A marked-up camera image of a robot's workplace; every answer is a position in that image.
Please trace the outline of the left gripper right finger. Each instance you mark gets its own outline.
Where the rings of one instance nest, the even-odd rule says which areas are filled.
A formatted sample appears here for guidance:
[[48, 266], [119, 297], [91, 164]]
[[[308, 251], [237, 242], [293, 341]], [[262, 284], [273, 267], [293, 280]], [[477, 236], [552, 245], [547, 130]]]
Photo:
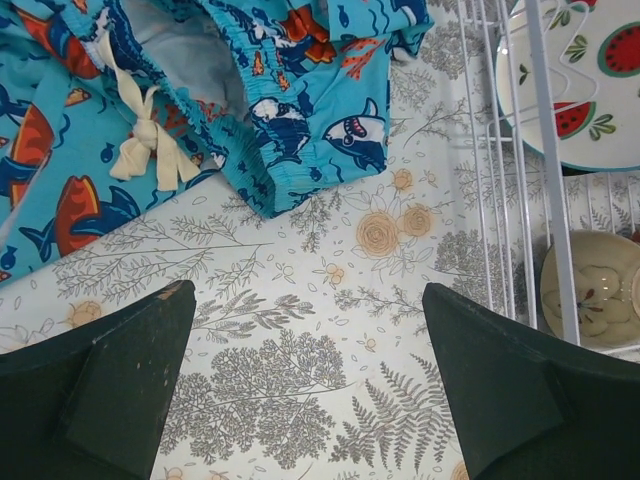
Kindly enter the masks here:
[[472, 479], [636, 479], [639, 366], [430, 283], [429, 337]]

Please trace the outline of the watermelon pattern plate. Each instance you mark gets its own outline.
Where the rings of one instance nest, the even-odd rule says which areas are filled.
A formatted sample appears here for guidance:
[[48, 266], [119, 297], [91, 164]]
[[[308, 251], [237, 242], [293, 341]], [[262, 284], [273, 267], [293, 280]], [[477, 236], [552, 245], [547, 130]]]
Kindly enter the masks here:
[[[576, 170], [639, 167], [639, 4], [542, 1], [558, 157]], [[509, 13], [498, 44], [499, 107], [529, 147], [543, 150], [525, 4]]]

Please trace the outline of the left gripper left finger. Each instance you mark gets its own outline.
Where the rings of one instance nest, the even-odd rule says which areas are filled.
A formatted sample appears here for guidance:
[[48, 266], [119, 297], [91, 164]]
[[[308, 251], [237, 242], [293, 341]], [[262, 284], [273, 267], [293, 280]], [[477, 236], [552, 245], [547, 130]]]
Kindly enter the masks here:
[[2, 478], [150, 478], [195, 309], [176, 281], [2, 355]]

